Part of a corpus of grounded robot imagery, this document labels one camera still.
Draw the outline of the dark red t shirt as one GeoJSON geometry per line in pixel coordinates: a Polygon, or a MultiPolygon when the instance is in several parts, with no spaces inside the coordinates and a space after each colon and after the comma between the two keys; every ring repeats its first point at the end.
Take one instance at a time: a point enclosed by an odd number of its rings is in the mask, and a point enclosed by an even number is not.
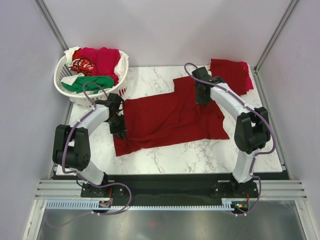
{"type": "Polygon", "coordinates": [[[229,139],[218,105],[196,103],[191,77],[176,78],[173,84],[171,93],[125,100],[126,138],[113,139],[116,156],[203,139],[229,139]]]}

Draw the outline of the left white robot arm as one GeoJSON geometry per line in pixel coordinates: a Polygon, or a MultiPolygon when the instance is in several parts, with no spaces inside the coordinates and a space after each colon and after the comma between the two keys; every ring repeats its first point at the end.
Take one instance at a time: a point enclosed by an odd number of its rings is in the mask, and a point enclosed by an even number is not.
{"type": "Polygon", "coordinates": [[[125,117],[120,112],[125,101],[116,93],[106,100],[96,100],[93,108],[71,125],[60,124],[55,129],[52,161],[61,166],[63,173],[73,174],[92,184],[92,191],[99,197],[110,191],[107,174],[91,161],[90,135],[102,123],[109,124],[113,137],[126,138],[125,117]]]}

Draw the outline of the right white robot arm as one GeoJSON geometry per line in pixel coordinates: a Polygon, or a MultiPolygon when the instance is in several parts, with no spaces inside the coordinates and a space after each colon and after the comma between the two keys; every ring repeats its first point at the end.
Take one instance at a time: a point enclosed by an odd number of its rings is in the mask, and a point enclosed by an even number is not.
{"type": "Polygon", "coordinates": [[[212,101],[220,104],[235,120],[234,142],[238,156],[229,191],[235,197],[247,191],[246,182],[253,178],[256,157],[271,139],[269,114],[264,107],[254,108],[245,102],[219,76],[211,77],[205,67],[196,67],[188,73],[195,80],[195,101],[206,105],[212,101]]]}

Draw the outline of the folded dark red shirt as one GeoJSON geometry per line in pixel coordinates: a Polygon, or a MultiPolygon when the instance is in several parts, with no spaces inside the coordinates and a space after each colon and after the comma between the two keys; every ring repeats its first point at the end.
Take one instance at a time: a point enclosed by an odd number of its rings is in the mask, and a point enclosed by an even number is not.
{"type": "Polygon", "coordinates": [[[247,87],[247,78],[249,77],[247,63],[227,59],[211,59],[209,70],[212,77],[221,77],[239,96],[246,95],[249,91],[247,87]]]}

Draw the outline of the green shirt in basket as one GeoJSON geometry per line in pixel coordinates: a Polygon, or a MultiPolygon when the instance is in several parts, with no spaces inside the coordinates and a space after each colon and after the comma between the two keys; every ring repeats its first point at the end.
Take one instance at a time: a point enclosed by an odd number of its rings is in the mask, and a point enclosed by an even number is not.
{"type": "Polygon", "coordinates": [[[83,90],[97,94],[101,88],[110,89],[115,85],[114,79],[109,76],[74,75],[63,77],[60,83],[66,90],[76,94],[82,93],[83,90]]]}

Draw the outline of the folded pink shirt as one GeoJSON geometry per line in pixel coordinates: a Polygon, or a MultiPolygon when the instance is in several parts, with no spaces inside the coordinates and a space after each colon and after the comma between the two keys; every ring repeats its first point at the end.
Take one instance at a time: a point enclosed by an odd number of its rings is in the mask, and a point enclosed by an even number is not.
{"type": "Polygon", "coordinates": [[[249,92],[250,90],[254,89],[253,83],[252,83],[252,79],[250,77],[250,70],[249,70],[249,66],[246,62],[242,63],[244,70],[247,73],[247,77],[246,77],[246,92],[249,92]]]}

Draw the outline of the red printed shirt in basket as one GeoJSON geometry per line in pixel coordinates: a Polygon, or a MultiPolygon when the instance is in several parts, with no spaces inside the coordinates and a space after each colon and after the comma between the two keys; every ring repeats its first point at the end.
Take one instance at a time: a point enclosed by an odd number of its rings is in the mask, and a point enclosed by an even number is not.
{"type": "Polygon", "coordinates": [[[92,72],[95,68],[95,64],[88,58],[80,55],[80,50],[76,50],[72,55],[71,66],[69,69],[77,74],[84,74],[85,76],[92,76],[92,72]]]}

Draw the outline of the white laundry basket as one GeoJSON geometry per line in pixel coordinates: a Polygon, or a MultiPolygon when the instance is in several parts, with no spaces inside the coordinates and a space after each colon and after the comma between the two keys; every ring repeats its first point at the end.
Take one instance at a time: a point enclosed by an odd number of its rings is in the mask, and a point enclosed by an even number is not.
{"type": "Polygon", "coordinates": [[[124,96],[128,89],[129,56],[102,47],[71,47],[59,60],[53,84],[59,93],[83,107],[92,100],[106,100],[110,93],[124,96]]]}

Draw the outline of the white shirt in basket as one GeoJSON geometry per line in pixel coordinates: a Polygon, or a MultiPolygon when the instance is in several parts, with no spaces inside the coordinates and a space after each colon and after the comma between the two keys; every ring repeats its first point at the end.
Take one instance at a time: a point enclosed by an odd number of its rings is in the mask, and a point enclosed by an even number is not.
{"type": "MultiPolygon", "coordinates": [[[[82,49],[82,48],[79,46],[76,46],[76,47],[72,47],[72,48],[69,48],[68,50],[64,51],[64,54],[66,57],[66,64],[68,65],[68,67],[71,66],[72,57],[73,57],[74,52],[79,49],[82,49]]],[[[124,73],[126,70],[126,63],[127,63],[127,60],[129,59],[129,56],[126,53],[124,53],[120,50],[119,50],[119,53],[120,53],[120,60],[114,69],[115,74],[118,76],[118,83],[121,80],[121,78],[124,76],[124,73]]]]}

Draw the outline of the right aluminium table rail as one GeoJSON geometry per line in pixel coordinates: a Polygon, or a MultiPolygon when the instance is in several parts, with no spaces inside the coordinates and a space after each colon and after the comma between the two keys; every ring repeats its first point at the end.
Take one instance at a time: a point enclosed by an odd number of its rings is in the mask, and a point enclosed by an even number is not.
{"type": "Polygon", "coordinates": [[[252,76],[253,76],[255,86],[257,88],[261,103],[268,110],[269,122],[270,122],[270,126],[274,132],[275,139],[276,139],[276,152],[279,157],[280,164],[284,170],[288,171],[288,166],[287,166],[286,158],[285,158],[286,156],[285,156],[285,152],[283,150],[283,143],[282,143],[282,141],[280,139],[280,135],[278,133],[278,128],[276,126],[275,118],[272,113],[271,105],[270,105],[268,98],[267,98],[267,92],[264,88],[262,78],[260,77],[258,71],[256,70],[256,68],[254,66],[251,66],[250,70],[251,70],[251,73],[252,73],[252,76]]]}

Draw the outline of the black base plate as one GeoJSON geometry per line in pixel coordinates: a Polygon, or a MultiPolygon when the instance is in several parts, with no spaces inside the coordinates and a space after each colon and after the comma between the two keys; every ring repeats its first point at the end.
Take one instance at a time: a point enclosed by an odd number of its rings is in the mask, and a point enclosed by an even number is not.
{"type": "Polygon", "coordinates": [[[109,175],[103,188],[85,184],[83,198],[111,197],[116,205],[218,205],[223,199],[254,199],[257,184],[237,183],[230,173],[109,175]]]}

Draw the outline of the aluminium rail bars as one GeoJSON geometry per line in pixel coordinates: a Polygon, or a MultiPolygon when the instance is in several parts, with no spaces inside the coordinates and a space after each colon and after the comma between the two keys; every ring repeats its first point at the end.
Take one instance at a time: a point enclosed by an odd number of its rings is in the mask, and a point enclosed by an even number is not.
{"type": "MultiPolygon", "coordinates": [[[[299,180],[262,180],[261,199],[306,200],[305,189],[299,180]]],[[[36,199],[78,200],[81,187],[74,180],[41,180],[35,194],[36,199]]]]}

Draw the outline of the right aluminium frame post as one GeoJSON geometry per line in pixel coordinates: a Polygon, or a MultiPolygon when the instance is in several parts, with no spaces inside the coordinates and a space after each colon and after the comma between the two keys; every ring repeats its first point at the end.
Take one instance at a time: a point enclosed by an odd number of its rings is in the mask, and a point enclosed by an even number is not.
{"type": "Polygon", "coordinates": [[[287,25],[289,19],[291,18],[292,14],[294,13],[294,11],[299,3],[300,3],[300,0],[290,0],[289,1],[289,4],[286,7],[284,13],[282,14],[282,16],[281,16],[276,28],[274,29],[267,45],[265,46],[257,63],[253,67],[255,73],[257,73],[261,69],[263,63],[267,59],[270,51],[272,50],[272,48],[275,45],[278,38],[280,37],[282,31],[284,30],[285,26],[287,25]]]}

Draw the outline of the aluminium frame post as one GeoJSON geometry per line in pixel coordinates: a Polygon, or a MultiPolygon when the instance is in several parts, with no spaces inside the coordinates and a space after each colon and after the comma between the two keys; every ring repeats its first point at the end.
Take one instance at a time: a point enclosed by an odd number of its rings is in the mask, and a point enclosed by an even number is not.
{"type": "Polygon", "coordinates": [[[58,25],[56,24],[49,8],[47,7],[44,0],[34,0],[34,3],[38,7],[42,17],[46,21],[50,31],[52,32],[53,36],[55,37],[58,45],[62,49],[62,51],[66,51],[69,47],[67,42],[65,41],[58,25]]]}
{"type": "Polygon", "coordinates": [[[300,0],[290,0],[289,1],[289,4],[286,7],[284,13],[282,14],[282,16],[281,16],[276,28],[274,29],[267,45],[265,46],[257,63],[253,67],[255,73],[257,73],[261,69],[263,63],[267,59],[270,51],[272,50],[272,48],[275,45],[278,38],[280,37],[282,31],[284,30],[285,26],[287,25],[289,19],[291,18],[292,14],[294,13],[294,11],[299,3],[300,3],[300,0]]]}

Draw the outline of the left aluminium frame post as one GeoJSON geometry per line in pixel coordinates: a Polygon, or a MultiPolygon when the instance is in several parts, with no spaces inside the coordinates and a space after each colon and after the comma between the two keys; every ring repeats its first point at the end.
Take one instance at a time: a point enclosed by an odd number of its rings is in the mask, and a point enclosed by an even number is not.
{"type": "Polygon", "coordinates": [[[56,24],[49,8],[47,7],[44,0],[34,0],[34,3],[38,7],[42,17],[46,21],[50,31],[52,32],[53,36],[55,37],[58,45],[62,49],[62,51],[66,51],[69,47],[67,42],[65,41],[58,25],[56,24]]]}

